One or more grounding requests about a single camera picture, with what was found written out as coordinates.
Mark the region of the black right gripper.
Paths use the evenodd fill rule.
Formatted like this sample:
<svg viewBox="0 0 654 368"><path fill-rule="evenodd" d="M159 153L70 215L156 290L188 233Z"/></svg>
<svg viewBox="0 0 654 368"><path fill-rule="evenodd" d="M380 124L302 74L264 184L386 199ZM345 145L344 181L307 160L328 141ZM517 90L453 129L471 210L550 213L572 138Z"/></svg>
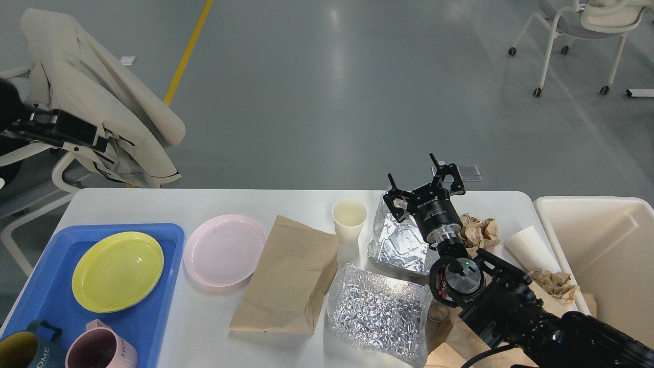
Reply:
<svg viewBox="0 0 654 368"><path fill-rule="evenodd" d="M443 234L457 236L460 233L462 222L450 197L465 195L466 191L457 165L440 164L434 153L430 153L430 158L435 169L430 186L404 191L397 187L392 174L388 173L390 188L383 195L383 201L396 222L402 223L413 216L423 240L428 244L439 244ZM446 187L448 177L452 182Z"/></svg>

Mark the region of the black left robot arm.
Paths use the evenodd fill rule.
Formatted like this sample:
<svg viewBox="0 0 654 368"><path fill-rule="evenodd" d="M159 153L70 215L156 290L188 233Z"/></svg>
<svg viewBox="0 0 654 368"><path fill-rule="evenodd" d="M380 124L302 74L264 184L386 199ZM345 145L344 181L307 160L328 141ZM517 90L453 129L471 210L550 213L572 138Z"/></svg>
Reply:
<svg viewBox="0 0 654 368"><path fill-rule="evenodd" d="M16 86L5 79L1 79L1 119L2 135L12 139L56 147L70 143L100 153L107 149L108 140L100 136L98 127L60 109L47 111L22 102Z"/></svg>

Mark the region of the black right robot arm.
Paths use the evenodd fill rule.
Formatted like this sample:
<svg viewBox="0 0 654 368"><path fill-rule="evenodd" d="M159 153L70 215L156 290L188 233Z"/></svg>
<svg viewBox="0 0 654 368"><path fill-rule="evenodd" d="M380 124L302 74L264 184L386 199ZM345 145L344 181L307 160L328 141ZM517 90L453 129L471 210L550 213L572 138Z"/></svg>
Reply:
<svg viewBox="0 0 654 368"><path fill-rule="evenodd" d="M488 345L465 367L512 349L523 350L537 367L653 366L652 349L595 317L547 312L530 289L532 278L516 266L483 249L470 257L451 201L465 194L460 171L430 158L431 182L404 191L388 175L383 200L397 222L413 217L423 241L439 255L428 274L434 299L460 307L460 319Z"/></svg>

